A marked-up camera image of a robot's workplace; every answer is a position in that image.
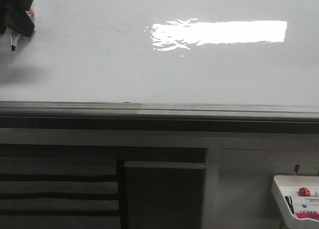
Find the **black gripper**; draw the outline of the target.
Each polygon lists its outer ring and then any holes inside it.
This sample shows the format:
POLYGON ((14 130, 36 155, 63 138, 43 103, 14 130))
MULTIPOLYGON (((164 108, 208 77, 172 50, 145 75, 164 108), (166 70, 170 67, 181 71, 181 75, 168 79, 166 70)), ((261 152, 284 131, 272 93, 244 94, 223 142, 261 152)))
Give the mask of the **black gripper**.
POLYGON ((28 16, 34 0, 0 0, 0 33, 14 30, 25 37, 31 37, 35 25, 28 16))

